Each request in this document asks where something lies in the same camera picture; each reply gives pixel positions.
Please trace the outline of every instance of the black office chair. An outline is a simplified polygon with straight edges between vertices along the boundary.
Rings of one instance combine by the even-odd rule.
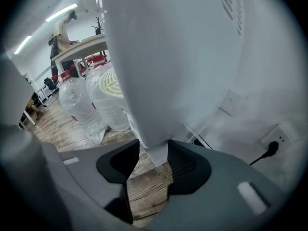
[[[57,88],[58,82],[56,84],[54,84],[53,81],[50,78],[44,79],[44,84],[46,86],[48,86],[48,88],[52,92],[52,94],[55,94],[59,91],[59,88]]]

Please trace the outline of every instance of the fluorescent tube light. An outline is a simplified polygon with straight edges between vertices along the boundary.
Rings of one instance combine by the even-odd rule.
[[[77,4],[74,3],[74,4],[72,4],[72,5],[68,6],[68,7],[64,8],[64,9],[62,9],[62,10],[60,10],[59,12],[54,13],[51,17],[48,17],[48,18],[46,19],[46,21],[51,21],[51,20],[54,19],[55,17],[57,17],[57,16],[63,14],[64,12],[66,12],[66,11],[68,11],[68,10],[70,10],[70,9],[73,9],[73,8],[75,8],[75,7],[77,7]]]
[[[17,48],[17,50],[15,51],[15,55],[19,53],[19,51],[25,46],[25,44],[28,42],[28,40],[31,38],[32,36],[27,36],[24,41],[20,44],[20,46]]]

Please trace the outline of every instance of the ceiling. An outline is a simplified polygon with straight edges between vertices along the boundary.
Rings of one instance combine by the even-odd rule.
[[[40,41],[50,36],[53,23],[46,22],[46,18],[55,12],[77,3],[75,8],[79,18],[85,14],[94,12],[95,0],[23,0],[17,6],[16,12],[11,16],[2,42],[9,54],[15,51],[19,44],[31,35],[31,41]]]

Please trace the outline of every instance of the standing person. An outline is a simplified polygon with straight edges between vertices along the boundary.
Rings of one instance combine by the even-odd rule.
[[[77,19],[77,15],[75,13],[75,10],[69,10],[66,12],[65,17],[62,20],[59,20],[56,22],[56,24],[53,27],[53,35],[51,36],[48,45],[52,45],[51,48],[51,59],[58,55],[59,53],[67,50],[70,48],[76,41],[70,41],[66,32],[66,25],[72,20]],[[74,64],[74,61],[67,61],[62,62],[63,69],[70,70],[71,65]],[[52,75],[58,75],[58,70],[54,64],[54,62],[51,62],[51,72]],[[71,76],[78,78],[78,72],[74,68],[73,71],[71,71]]]

